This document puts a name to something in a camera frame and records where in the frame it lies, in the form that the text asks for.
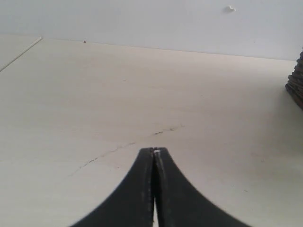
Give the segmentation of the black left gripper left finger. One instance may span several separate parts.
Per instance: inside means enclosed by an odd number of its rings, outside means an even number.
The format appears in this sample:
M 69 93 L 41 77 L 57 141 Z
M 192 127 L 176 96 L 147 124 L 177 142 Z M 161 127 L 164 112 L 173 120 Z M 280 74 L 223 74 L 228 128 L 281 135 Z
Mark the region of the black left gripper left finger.
M 151 227 L 153 148 L 139 151 L 132 167 L 116 189 L 74 227 Z

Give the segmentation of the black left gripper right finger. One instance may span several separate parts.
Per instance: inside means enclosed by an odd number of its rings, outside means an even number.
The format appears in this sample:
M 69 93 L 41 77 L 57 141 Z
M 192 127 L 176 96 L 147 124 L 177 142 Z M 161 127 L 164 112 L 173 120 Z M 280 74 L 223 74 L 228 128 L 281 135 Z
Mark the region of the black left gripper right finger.
M 160 227 L 246 227 L 203 196 L 182 174 L 166 148 L 156 148 L 154 186 Z

